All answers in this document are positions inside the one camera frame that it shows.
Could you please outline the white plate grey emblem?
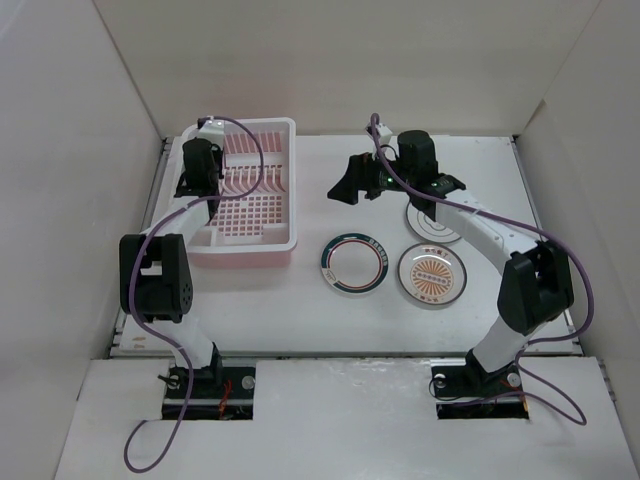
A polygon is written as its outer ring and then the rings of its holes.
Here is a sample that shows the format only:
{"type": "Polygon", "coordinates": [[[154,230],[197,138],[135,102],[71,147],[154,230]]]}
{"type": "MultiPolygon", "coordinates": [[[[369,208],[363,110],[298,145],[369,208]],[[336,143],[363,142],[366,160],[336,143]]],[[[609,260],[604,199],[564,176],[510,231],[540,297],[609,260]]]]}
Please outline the white plate grey emblem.
{"type": "Polygon", "coordinates": [[[451,244],[461,239],[459,234],[433,221],[411,203],[407,204],[405,215],[409,229],[427,242],[451,244]]]}

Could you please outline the green red rimmed plate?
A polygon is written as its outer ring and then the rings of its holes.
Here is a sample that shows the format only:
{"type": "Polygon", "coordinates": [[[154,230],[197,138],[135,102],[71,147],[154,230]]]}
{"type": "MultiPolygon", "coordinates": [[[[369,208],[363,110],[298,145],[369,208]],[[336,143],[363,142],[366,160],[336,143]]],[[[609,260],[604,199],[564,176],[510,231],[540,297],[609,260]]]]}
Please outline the green red rimmed plate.
{"type": "Polygon", "coordinates": [[[389,258],[375,238],[362,233],[344,233],[324,246],[320,269],[333,289],[347,295],[364,295],[384,282],[389,258]]]}

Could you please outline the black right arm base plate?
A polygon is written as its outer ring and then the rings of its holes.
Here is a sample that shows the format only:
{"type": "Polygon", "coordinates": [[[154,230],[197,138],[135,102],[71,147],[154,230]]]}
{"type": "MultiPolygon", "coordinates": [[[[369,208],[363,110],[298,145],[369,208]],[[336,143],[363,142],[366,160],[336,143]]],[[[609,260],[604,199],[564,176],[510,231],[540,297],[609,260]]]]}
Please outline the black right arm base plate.
{"type": "Polygon", "coordinates": [[[529,419],[515,365],[480,380],[466,365],[435,365],[431,374],[439,420],[529,419]]]}

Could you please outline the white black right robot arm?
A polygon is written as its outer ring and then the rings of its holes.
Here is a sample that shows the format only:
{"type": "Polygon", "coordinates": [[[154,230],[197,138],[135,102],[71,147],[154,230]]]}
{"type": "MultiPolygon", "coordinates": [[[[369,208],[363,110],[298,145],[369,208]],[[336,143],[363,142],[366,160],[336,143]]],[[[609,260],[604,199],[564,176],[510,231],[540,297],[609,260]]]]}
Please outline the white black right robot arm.
{"type": "Polygon", "coordinates": [[[465,357],[462,366],[437,373],[447,397],[487,397],[515,370],[518,354],[535,332],[574,302],[567,249],[539,229],[488,212],[456,177],[440,172],[436,147],[422,130],[402,132],[397,154],[382,150],[382,126],[367,129],[372,153],[352,155],[343,177],[329,190],[331,200],[349,205],[385,191],[404,191],[431,220],[453,230],[478,250],[501,276],[498,318],[465,357]]]}

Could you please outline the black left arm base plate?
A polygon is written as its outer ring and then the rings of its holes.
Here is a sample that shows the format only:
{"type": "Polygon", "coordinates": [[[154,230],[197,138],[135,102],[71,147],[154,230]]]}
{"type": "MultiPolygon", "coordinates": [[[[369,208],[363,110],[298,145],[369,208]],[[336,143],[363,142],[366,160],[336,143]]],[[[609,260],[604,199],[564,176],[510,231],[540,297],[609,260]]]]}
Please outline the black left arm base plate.
{"type": "MultiPolygon", "coordinates": [[[[187,371],[172,366],[158,378],[166,384],[161,407],[163,420],[177,420],[187,392],[187,371]]],[[[244,421],[252,420],[256,367],[226,365],[221,384],[196,376],[188,401],[185,420],[244,421]]]]}

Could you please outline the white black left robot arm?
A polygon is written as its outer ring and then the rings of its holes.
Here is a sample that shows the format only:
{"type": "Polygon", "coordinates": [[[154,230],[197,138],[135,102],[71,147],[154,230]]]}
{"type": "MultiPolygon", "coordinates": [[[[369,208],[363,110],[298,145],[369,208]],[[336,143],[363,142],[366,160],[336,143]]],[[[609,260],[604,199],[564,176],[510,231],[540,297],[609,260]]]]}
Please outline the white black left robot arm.
{"type": "Polygon", "coordinates": [[[120,240],[120,302],[145,332],[170,346],[179,380],[210,397],[223,387],[223,365],[215,343],[190,313],[194,288],[186,246],[218,207],[223,148],[195,138],[182,145],[182,158],[166,213],[120,240]]]}

